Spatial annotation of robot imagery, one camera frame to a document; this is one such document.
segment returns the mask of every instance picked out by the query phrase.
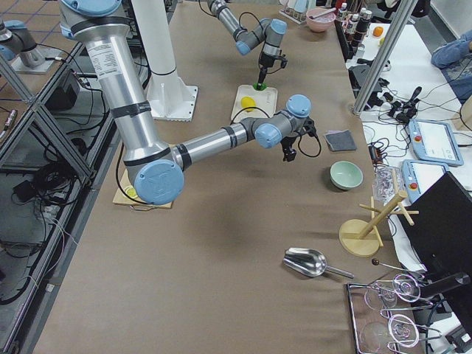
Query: green bowl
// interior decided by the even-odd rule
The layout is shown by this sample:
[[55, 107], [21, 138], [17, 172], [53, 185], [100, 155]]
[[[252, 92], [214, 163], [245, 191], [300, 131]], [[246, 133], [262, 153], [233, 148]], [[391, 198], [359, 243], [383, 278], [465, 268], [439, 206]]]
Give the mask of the green bowl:
[[338, 161], [331, 166], [331, 181], [342, 190], [351, 190], [360, 186], [363, 180], [362, 171], [349, 161]]

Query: computer monitor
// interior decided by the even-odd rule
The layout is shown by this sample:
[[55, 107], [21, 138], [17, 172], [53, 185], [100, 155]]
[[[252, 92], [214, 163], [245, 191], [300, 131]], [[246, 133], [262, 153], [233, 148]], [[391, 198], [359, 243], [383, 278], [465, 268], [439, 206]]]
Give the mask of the computer monitor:
[[[414, 226], [401, 223], [413, 249], [436, 281], [463, 271], [472, 277], [472, 197], [446, 172], [409, 208], [419, 210]], [[472, 336], [472, 284], [442, 294]]]

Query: bowl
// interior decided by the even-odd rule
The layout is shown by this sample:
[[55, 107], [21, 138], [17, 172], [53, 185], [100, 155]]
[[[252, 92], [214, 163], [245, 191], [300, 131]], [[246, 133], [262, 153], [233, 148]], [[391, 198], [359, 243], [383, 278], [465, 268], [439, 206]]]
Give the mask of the bowl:
[[338, 161], [331, 166], [331, 181], [342, 190], [351, 190], [360, 186], [363, 180], [362, 171], [349, 161]]
[[307, 25], [310, 27], [310, 30], [320, 33], [326, 31], [334, 24], [334, 20], [336, 19], [335, 13], [328, 13], [322, 17], [315, 18], [314, 20], [310, 18], [310, 16], [318, 15], [326, 10], [327, 9], [324, 7], [315, 7], [314, 9], [309, 9], [307, 11]]

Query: person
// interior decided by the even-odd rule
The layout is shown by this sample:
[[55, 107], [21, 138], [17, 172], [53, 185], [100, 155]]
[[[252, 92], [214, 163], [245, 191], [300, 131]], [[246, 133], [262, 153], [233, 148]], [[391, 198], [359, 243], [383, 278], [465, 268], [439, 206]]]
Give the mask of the person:
[[457, 99], [464, 102], [472, 94], [472, 30], [436, 49], [431, 63], [441, 69]]

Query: pink bowl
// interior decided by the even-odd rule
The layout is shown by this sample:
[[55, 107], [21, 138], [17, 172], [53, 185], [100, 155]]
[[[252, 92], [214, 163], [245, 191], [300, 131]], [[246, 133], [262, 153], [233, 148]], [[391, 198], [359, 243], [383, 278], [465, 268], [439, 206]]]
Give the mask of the pink bowl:
[[334, 24], [334, 20], [336, 19], [335, 13], [328, 13], [327, 15], [318, 17], [314, 20], [310, 18], [310, 16], [318, 15], [326, 10], [327, 9], [324, 7], [315, 7], [314, 9], [309, 9], [307, 11], [307, 25], [310, 27], [310, 30], [320, 33], [326, 31]]

